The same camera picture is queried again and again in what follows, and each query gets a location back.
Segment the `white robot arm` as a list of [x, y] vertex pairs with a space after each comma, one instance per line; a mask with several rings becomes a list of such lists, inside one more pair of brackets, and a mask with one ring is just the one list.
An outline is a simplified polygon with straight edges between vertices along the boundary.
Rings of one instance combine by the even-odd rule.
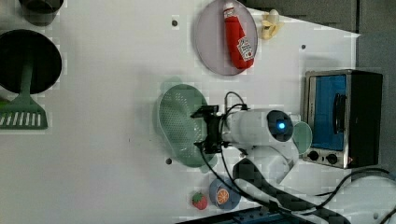
[[345, 175], [322, 195], [285, 184], [301, 161], [295, 123], [285, 112], [238, 104], [220, 113], [203, 105], [191, 117], [205, 123], [205, 139], [195, 144], [202, 155], [241, 152], [232, 165], [222, 158], [225, 175], [217, 176], [238, 195], [314, 224], [395, 224], [395, 180], [384, 169], [358, 170], [355, 180]]

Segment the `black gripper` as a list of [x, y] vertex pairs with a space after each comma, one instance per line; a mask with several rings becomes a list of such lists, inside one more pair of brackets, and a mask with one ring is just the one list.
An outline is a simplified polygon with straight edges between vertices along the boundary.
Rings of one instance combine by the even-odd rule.
[[220, 153], [222, 136], [220, 122], [223, 115], [219, 112], [218, 105], [202, 105], [197, 111], [191, 114], [192, 119], [202, 118], [206, 126], [206, 137], [203, 141], [193, 144], [206, 154]]

